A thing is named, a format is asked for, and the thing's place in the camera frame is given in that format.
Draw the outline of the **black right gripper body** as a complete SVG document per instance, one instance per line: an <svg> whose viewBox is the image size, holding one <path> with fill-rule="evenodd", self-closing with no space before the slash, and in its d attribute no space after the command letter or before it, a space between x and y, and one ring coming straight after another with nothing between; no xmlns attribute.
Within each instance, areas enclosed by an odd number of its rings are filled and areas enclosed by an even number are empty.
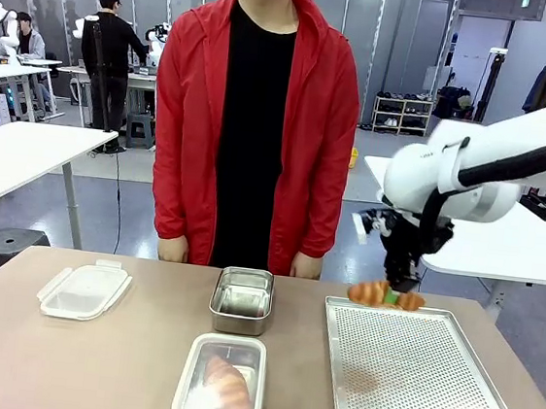
<svg viewBox="0 0 546 409"><path fill-rule="evenodd" d="M415 216L406 218L393 209L382 211L380 238L387 255L415 259L421 255L433 255L454 237L455 225L447 218L439 218L435 225L420 229Z"/></svg>

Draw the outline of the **person right hand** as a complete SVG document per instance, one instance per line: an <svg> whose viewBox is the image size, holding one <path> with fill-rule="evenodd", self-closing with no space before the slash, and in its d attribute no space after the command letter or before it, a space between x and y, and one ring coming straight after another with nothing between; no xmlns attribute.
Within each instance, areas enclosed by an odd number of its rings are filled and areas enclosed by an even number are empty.
<svg viewBox="0 0 546 409"><path fill-rule="evenodd" d="M157 254L161 261L186 263L188 261L188 240L186 236L173 239L159 239Z"/></svg>

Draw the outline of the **person left hand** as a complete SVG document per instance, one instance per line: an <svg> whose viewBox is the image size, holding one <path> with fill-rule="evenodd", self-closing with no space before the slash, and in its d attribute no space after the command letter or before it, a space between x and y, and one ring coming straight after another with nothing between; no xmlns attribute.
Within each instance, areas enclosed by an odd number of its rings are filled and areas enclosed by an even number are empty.
<svg viewBox="0 0 546 409"><path fill-rule="evenodd" d="M316 280L322 275L323 259L297 253L290 266L290 276L297 279Z"/></svg>

